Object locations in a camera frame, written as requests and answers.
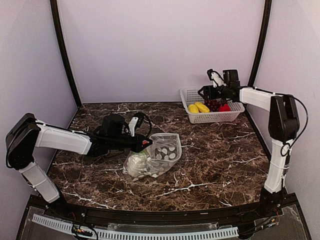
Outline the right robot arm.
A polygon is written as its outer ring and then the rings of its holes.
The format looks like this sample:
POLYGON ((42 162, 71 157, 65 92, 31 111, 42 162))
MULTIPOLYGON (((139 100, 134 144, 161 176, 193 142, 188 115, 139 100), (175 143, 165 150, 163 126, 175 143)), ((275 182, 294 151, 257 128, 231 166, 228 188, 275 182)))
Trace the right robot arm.
POLYGON ((204 100, 231 100, 269 113, 268 132, 272 139, 272 152, 263 188, 270 194, 280 192, 285 186, 293 145, 303 133, 296 105, 300 100, 291 94, 242 86, 236 69, 224 70, 222 74, 209 69, 207 75, 213 83, 198 91, 204 100))

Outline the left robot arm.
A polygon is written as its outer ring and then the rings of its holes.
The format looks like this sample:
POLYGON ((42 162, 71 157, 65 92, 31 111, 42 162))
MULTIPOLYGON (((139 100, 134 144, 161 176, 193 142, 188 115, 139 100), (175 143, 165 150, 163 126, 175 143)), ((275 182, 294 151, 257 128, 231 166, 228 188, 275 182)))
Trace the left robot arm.
POLYGON ((36 148, 48 148, 77 153, 89 157, 107 155, 110 151, 130 150, 139 153, 153 144, 150 134, 137 133, 148 116, 137 112, 126 122, 119 114, 103 118, 93 132, 65 129, 47 124, 26 113, 6 135, 7 168, 15 169, 27 182, 51 204, 51 210, 60 218, 67 218, 70 206, 62 200, 62 194, 36 162, 36 148))

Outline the yellow fake lemon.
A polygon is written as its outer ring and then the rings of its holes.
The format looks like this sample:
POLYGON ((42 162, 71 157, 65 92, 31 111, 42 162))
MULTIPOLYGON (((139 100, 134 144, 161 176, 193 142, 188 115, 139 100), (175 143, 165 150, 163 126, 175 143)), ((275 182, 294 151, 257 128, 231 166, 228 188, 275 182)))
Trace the yellow fake lemon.
POLYGON ((199 109, 198 109, 198 107, 197 107, 195 104, 190 104, 190 105, 188 106, 188 111, 189 111, 190 113, 193 113, 193 114, 198 114, 198 113, 199 113, 199 109))

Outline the yellow fake banana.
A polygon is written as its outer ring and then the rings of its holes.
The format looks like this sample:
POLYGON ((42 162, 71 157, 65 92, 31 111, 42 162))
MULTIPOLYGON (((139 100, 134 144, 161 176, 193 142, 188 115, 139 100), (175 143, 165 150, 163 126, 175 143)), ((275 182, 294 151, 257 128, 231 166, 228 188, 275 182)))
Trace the yellow fake banana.
POLYGON ((210 112, 210 109, 202 102, 196 102, 195 106, 198 108, 198 111, 200 113, 209 113, 210 112))

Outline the polka dot zip bag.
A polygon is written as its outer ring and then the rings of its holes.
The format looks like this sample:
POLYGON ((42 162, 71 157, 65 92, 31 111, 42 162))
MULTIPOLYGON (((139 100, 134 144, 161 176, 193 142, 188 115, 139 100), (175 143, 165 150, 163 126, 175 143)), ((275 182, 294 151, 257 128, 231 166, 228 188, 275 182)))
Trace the polka dot zip bag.
POLYGON ((167 171, 179 161, 182 156, 182 146, 180 135, 177 133, 154 133, 150 136, 153 144, 141 152, 130 152, 128 156, 135 153, 148 154, 147 171, 139 178, 132 178, 125 169, 123 164, 123 173, 126 179, 130 182, 138 181, 145 176, 157 178, 167 171))

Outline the red fake pepper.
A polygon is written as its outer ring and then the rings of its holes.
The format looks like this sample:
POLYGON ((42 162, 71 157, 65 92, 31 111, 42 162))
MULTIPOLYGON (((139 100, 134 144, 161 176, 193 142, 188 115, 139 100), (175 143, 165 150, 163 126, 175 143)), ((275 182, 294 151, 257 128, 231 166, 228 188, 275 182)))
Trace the red fake pepper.
POLYGON ((220 105, 218 111, 219 112, 230 112, 231 109, 230 109, 229 105, 227 103, 225 103, 225 104, 220 105))

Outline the purple fake grapes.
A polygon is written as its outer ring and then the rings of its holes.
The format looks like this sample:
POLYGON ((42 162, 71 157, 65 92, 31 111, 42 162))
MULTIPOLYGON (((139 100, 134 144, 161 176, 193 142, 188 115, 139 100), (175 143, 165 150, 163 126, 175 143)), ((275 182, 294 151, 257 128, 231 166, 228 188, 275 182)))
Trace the purple fake grapes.
POLYGON ((208 99, 204 101, 204 104, 210 109, 210 112, 219 112, 222 101, 220 99, 208 99))

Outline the white fake cauliflower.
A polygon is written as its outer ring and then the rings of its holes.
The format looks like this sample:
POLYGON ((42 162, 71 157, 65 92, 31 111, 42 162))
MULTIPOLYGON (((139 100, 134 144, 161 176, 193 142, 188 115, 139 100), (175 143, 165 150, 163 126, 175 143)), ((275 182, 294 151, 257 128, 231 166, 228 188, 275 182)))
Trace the white fake cauliflower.
POLYGON ((147 171, 147 160, 149 155, 147 153, 135 153, 126 159, 124 167, 126 172, 132 178, 140 178, 147 171))

